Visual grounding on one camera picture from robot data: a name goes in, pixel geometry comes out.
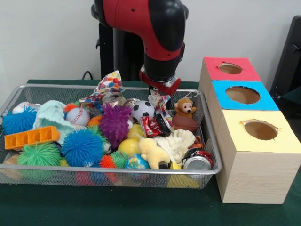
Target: wire mesh basket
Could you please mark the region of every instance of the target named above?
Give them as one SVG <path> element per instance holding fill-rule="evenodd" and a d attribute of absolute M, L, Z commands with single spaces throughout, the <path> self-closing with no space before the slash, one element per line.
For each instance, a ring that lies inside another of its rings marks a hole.
<path fill-rule="evenodd" d="M 74 102 L 93 93 L 94 86 L 42 85 L 25 84 L 17 87 L 0 109 L 5 115 L 19 103 L 43 104 L 49 100 L 63 103 Z M 148 89 L 126 88 L 123 95 L 126 99 L 148 99 Z M 205 150 L 211 154 L 211 170 L 166 170 L 166 169 L 109 169 L 83 167 L 55 167 L 0 164 L 0 183 L 5 184 L 41 184 L 41 185 L 87 185 L 87 186 L 134 186 L 134 187 L 168 187 L 199 188 L 209 182 L 212 175 L 222 168 L 221 157 L 213 134 L 213 127 L 205 98 L 201 92 L 192 89 L 179 89 L 172 96 L 171 106 L 180 98 L 189 95 L 197 111 L 193 119 L 199 127 L 195 135 L 201 135 Z M 16 151 L 5 150 L 4 134 L 0 131 L 0 162 L 16 154 Z"/>

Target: blue paper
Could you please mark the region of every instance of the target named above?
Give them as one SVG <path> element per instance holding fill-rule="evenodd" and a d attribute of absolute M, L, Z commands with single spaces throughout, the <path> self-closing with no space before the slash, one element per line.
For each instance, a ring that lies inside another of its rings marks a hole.
<path fill-rule="evenodd" d="M 272 97 L 260 81 L 212 81 L 216 96 L 222 109 L 227 110 L 254 110 L 254 111 L 279 111 Z M 254 89 L 259 95 L 258 102 L 243 104 L 227 96 L 226 90 L 234 86 Z"/>

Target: purple spiky ball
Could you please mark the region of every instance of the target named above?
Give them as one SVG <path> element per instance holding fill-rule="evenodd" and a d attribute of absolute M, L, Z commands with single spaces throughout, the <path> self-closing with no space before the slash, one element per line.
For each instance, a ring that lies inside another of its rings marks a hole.
<path fill-rule="evenodd" d="M 127 121 L 131 111 L 132 109 L 128 106 L 103 105 L 104 114 L 99 129 L 108 138 L 112 148 L 117 148 L 127 138 L 129 132 Z"/>

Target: stuffed monkey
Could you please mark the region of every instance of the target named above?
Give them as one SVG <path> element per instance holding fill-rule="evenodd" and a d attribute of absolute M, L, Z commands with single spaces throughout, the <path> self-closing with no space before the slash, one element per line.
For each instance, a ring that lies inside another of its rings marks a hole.
<path fill-rule="evenodd" d="M 174 109 L 177 112 L 176 115 L 187 116 L 192 119 L 193 113 L 197 110 L 196 107 L 192 107 L 193 102 L 189 98 L 179 99 L 174 104 Z"/>

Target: orange block toy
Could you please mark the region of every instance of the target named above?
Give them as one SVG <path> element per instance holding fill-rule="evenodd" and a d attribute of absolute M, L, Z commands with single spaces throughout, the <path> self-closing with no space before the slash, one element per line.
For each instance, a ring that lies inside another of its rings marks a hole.
<path fill-rule="evenodd" d="M 4 137 L 5 149 L 20 149 L 25 145 L 35 145 L 58 141 L 60 132 L 55 126 L 33 129 L 26 132 L 14 133 Z"/>

